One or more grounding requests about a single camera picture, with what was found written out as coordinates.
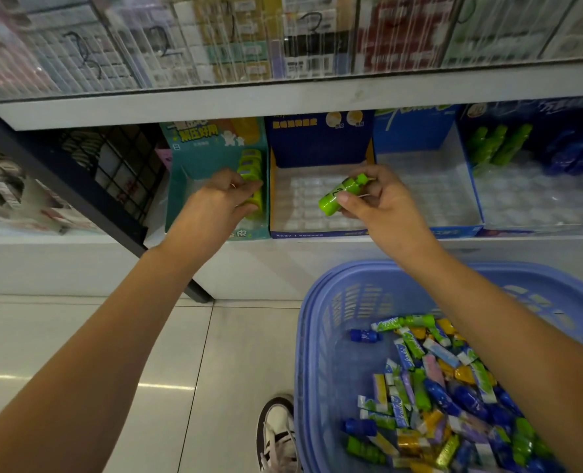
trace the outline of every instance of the black wire grid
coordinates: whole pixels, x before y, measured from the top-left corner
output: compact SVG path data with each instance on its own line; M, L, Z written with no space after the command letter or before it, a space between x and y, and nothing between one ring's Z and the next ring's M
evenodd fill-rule
M154 151L157 124L67 129L58 144L140 224L165 173Z

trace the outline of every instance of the black metal shelf post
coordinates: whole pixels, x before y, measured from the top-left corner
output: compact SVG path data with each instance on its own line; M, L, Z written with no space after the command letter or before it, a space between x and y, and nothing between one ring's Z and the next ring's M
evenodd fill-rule
M95 182L67 151L41 143L30 132L15 131L1 118L0 150L132 254L141 257L145 253L147 248L143 241L147 228ZM200 303L213 300L209 293L193 280L189 282L184 293Z

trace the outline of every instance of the hand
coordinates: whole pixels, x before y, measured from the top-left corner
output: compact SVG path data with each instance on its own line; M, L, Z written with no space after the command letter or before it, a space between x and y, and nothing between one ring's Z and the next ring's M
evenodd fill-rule
M360 219L381 250L406 269L418 254L440 247L422 218L407 187L388 166L371 165L356 169L375 180L365 186L367 196L337 193L337 202L346 217Z
M177 260L198 262L198 268L201 267L220 249L240 220L258 209L254 204L242 203L261 185L262 181L244 181L228 168L217 171L189 196L159 247Z

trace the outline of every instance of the black and white sneaker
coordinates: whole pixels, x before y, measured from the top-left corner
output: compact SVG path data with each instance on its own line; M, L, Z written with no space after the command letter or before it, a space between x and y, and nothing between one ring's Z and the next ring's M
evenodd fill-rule
M293 397L277 395L265 404L256 428L256 455L264 473L300 473L293 425Z

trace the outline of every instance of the fingernail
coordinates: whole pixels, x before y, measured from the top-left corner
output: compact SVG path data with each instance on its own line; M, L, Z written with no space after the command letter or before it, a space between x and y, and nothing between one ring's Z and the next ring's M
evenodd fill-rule
M351 194L348 193L348 192L346 192L346 191L340 191L340 192L337 193L337 195L335 196L335 198L337 198L337 201L340 204L345 204L351 198Z

